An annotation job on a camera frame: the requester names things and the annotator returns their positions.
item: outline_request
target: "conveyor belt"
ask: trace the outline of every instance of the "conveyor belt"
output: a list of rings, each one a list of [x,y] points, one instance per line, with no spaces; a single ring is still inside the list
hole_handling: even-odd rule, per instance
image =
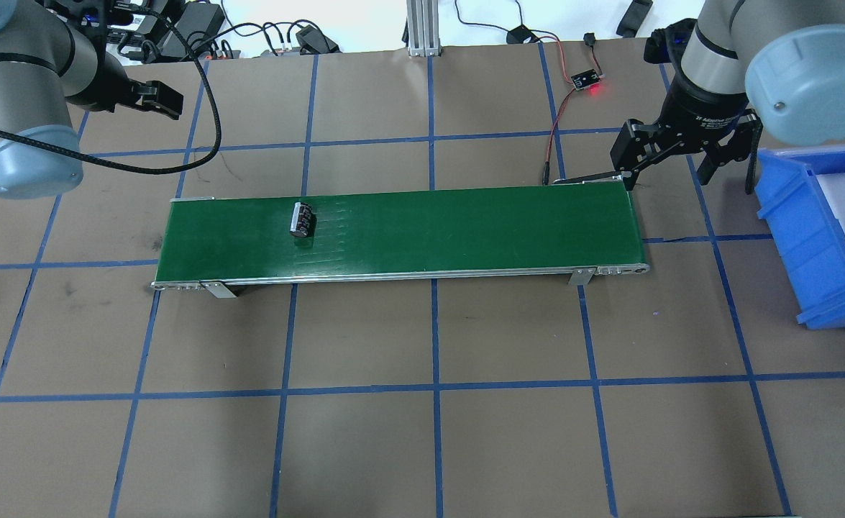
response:
[[[288,233],[295,202],[313,236]],[[155,288],[648,270],[619,181],[579,186],[175,200]]]

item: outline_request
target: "blue tape grid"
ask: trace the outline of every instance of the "blue tape grid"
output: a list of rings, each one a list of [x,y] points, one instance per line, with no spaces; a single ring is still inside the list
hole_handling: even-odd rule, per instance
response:
[[[539,54],[541,57],[541,65],[544,70],[544,82],[547,86],[547,99],[550,107],[551,116],[556,112],[554,105],[553,88],[549,79],[549,71],[547,67],[547,57],[544,53],[543,47],[540,45]],[[311,74],[311,94],[308,111],[307,133],[304,142],[296,143],[281,143],[281,144],[265,144],[265,145],[225,145],[221,147],[221,151],[238,151],[238,150],[271,150],[271,148],[285,148],[285,147],[300,147],[304,149],[304,165],[303,178],[301,178],[301,193],[306,194],[306,187],[308,183],[308,174],[310,166],[310,149],[311,147],[330,147],[330,145],[369,145],[369,144],[387,144],[400,142],[426,142],[429,144],[429,188],[435,188],[435,144],[439,141],[448,140],[467,140],[467,139],[497,139],[497,138],[515,138],[515,137],[548,137],[549,131],[530,131],[530,132],[491,132],[491,134],[473,134],[473,135],[436,135],[435,121],[434,121],[434,88],[433,88],[433,65],[432,58],[428,58],[428,90],[429,90],[429,134],[425,137],[407,137],[407,138],[377,138],[364,140],[340,140],[340,141],[326,141],[314,142],[311,140],[311,131],[313,130],[314,118],[314,99],[316,98],[316,79],[319,60],[314,56],[313,73]],[[659,67],[662,73],[663,82],[667,88],[668,78],[663,66]],[[98,157],[130,157],[130,156],[152,156],[152,155],[168,155],[168,154],[182,154],[183,163],[188,163],[193,152],[207,151],[208,147],[193,147],[193,140],[198,124],[199,112],[201,112],[201,102],[203,98],[204,88],[199,85],[198,98],[196,99],[195,112],[193,114],[192,125],[190,127],[188,140],[186,140],[185,148],[176,148],[176,150],[147,150],[147,151],[127,151],[119,153],[100,153]],[[82,135],[86,128],[88,115],[84,114],[83,121],[81,121],[79,134]],[[587,128],[587,129],[569,129],[558,131],[554,138],[554,144],[557,146],[557,163],[560,170],[560,176],[565,177],[565,170],[563,164],[562,150],[560,147],[559,135],[580,135],[580,134],[598,134],[598,132],[618,132],[619,128]],[[436,486],[436,506],[435,514],[438,518],[442,518],[444,514],[443,509],[443,478],[442,478],[442,430],[441,430],[441,392],[442,391],[461,391],[461,390],[512,390],[512,389],[531,389],[531,388],[562,388],[562,387],[587,387],[593,390],[593,399],[595,404],[595,413],[597,419],[597,426],[599,432],[600,453],[602,453],[604,480],[606,480],[608,502],[610,512],[613,516],[617,515],[615,486],[613,485],[613,473],[611,470],[611,463],[609,451],[607,446],[606,431],[604,430],[603,420],[603,405],[602,394],[600,388],[604,386],[656,386],[657,384],[689,384],[689,383],[747,383],[751,387],[755,409],[757,409],[758,420],[761,424],[761,429],[764,435],[765,449],[770,459],[771,468],[774,472],[775,481],[777,483],[777,491],[780,495],[780,501],[784,508],[784,514],[793,514],[788,501],[786,489],[784,487],[783,478],[780,472],[780,464],[777,462],[777,456],[774,451],[773,442],[771,440],[769,427],[767,426],[767,416],[764,413],[764,407],[761,403],[760,394],[758,392],[758,381],[801,381],[801,380],[830,380],[830,379],[845,379],[845,371],[827,371],[827,373],[754,373],[754,368],[749,358],[747,347],[744,341],[744,333],[741,330],[741,323],[738,318],[738,312],[735,308],[734,298],[732,298],[731,287],[728,284],[728,276],[725,272],[725,265],[722,261],[721,253],[719,252],[720,242],[735,242],[735,240],[770,240],[772,237],[769,234],[744,234],[744,235],[724,235],[718,236],[713,230],[711,217],[709,217],[707,203],[703,196],[703,191],[699,186],[698,181],[694,175],[694,163],[691,158],[688,158],[688,167],[692,173],[695,181],[695,190],[698,194],[698,201],[701,206],[707,224],[707,236],[689,236],[676,240],[666,240],[662,238],[649,238],[644,242],[648,245],[662,245],[662,243],[673,242],[709,242],[714,250],[714,257],[719,269],[719,275],[724,287],[727,303],[730,306],[730,313],[732,322],[734,323],[735,332],[739,341],[740,352],[742,360],[744,360],[745,374],[742,375],[727,375],[727,376],[689,376],[689,377],[659,377],[659,378],[620,378],[620,379],[604,379],[600,378],[597,373],[597,367],[594,361],[592,332],[590,332],[590,318],[588,314],[588,303],[583,288],[580,288],[580,311],[581,318],[583,318],[583,330],[586,338],[586,352],[589,358],[590,379],[587,380],[537,380],[537,381],[498,381],[497,383],[442,383],[439,379],[439,329],[438,329],[438,281],[431,282],[431,318],[432,318],[432,383],[422,384],[399,384],[398,386],[343,386],[343,387],[318,387],[318,388],[289,388],[288,379],[291,374],[291,351],[293,351],[293,336],[295,329],[295,316],[297,305],[298,287],[294,285],[291,288],[290,309],[288,309],[288,337],[286,342],[284,371],[282,377],[282,387],[280,389],[267,390],[236,390],[236,391],[169,391],[169,393],[144,393],[142,391],[144,373],[146,369],[146,362],[150,351],[150,341],[152,341],[153,330],[155,330],[156,314],[159,307],[160,295],[156,293],[152,298],[152,306],[150,306],[150,318],[148,327],[142,346],[142,354],[140,354],[139,370],[137,371],[137,379],[135,389],[132,393],[115,393],[115,394],[40,394],[39,396],[0,396],[0,404],[10,403],[48,403],[48,402],[70,402],[70,401],[130,401],[132,402],[132,410],[129,413],[129,422],[126,426],[126,434],[123,442],[122,453],[119,459],[119,469],[117,469],[116,482],[114,482],[112,501],[109,509],[109,516],[116,515],[117,504],[119,503],[119,493],[121,489],[122,480],[125,473],[127,455],[129,455],[130,443],[132,442],[132,433],[134,422],[137,417],[137,406],[140,401],[145,400],[184,400],[184,399],[203,399],[203,398],[234,398],[234,397],[280,397],[280,414],[278,414],[278,435],[275,439],[275,466],[273,471],[273,479],[271,486],[270,499],[270,516],[275,517],[278,514],[278,486],[280,485],[281,473],[281,458],[284,440],[285,429],[285,410],[287,407],[287,396],[323,396],[324,394],[379,394],[379,393],[412,393],[412,391],[431,391],[433,394],[433,421],[434,421],[434,448],[435,448],[435,486]],[[176,186],[176,194],[181,196],[183,190],[183,181],[185,174],[181,174]],[[55,199],[54,206],[48,216],[48,223],[45,227],[45,233],[37,251],[35,261],[33,263],[4,263],[0,265],[0,270],[30,270],[30,278],[25,289],[24,297],[17,314],[17,320],[12,327],[11,337],[8,341],[6,350],[4,351],[4,360],[0,367],[0,390],[4,382],[7,366],[17,343],[17,335],[22,324],[22,316],[27,310],[32,288],[35,284],[35,276],[41,269],[51,268],[130,268],[130,266],[142,265],[156,265],[156,259],[136,260],[136,261],[94,261],[94,262],[72,262],[72,263],[55,263],[43,262],[42,258],[47,247],[48,239],[50,239],[54,222],[60,208],[60,196]]]

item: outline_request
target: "table surface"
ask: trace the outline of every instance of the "table surface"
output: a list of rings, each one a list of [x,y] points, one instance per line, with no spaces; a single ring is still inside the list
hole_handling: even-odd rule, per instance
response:
[[[606,79],[570,98],[551,179],[609,171],[623,122],[655,119],[670,69],[643,43],[596,45]],[[193,66],[129,73],[183,93],[182,118],[74,111],[81,149],[203,156]],[[705,187],[699,156],[643,172],[641,276],[153,292],[172,198],[537,186],[567,92],[551,44],[208,75],[209,164],[0,200],[0,516],[845,514],[845,330],[796,324],[745,164]]]

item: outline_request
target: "capacitor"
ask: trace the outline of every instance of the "capacitor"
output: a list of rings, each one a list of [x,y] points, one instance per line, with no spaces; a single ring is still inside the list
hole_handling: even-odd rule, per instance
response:
[[[311,235],[314,226],[314,210],[309,204],[296,202],[291,214],[291,235],[306,238]]]

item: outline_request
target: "red wire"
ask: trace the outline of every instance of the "red wire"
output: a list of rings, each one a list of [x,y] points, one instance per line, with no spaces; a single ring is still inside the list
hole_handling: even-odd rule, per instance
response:
[[[566,81],[567,84],[572,85],[572,78],[570,78],[569,75],[566,74],[566,53],[563,53],[563,42],[560,42],[560,40],[555,36],[541,36],[540,38],[538,38],[538,40],[543,40],[544,38],[547,38],[548,40],[554,40],[554,42],[557,43],[557,48],[559,49],[559,64],[563,69],[563,80]]]
[[[553,135],[557,132],[557,127],[559,125],[559,119],[563,116],[563,112],[566,111],[566,106],[570,102],[570,97],[576,93],[576,88],[571,89],[569,93],[566,94],[566,97],[563,98],[563,102],[559,103],[559,109],[557,109],[557,118],[553,121],[553,127],[550,128],[550,138],[547,140],[547,156],[544,158],[544,162],[550,161],[550,150],[553,147]]]

